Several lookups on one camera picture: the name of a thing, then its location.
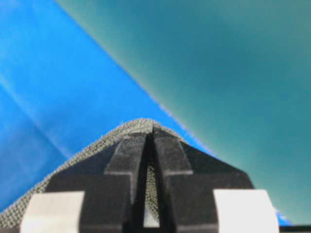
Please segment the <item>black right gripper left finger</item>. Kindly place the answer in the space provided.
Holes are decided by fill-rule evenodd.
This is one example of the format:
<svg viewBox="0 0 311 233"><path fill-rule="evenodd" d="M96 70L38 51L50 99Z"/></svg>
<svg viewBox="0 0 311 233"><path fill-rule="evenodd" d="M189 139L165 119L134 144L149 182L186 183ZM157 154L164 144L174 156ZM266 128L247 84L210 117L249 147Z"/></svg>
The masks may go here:
<svg viewBox="0 0 311 233"><path fill-rule="evenodd" d="M143 227L146 134L117 144L53 175L31 198L22 233L135 233Z"/></svg>

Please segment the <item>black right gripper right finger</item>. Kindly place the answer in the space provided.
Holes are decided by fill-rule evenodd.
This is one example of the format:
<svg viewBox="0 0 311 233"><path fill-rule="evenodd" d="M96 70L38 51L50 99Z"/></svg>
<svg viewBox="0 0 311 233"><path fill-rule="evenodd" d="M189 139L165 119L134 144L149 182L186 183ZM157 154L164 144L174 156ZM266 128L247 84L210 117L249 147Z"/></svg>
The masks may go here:
<svg viewBox="0 0 311 233"><path fill-rule="evenodd" d="M242 170L154 128L160 226L169 233L277 233L268 193Z"/></svg>

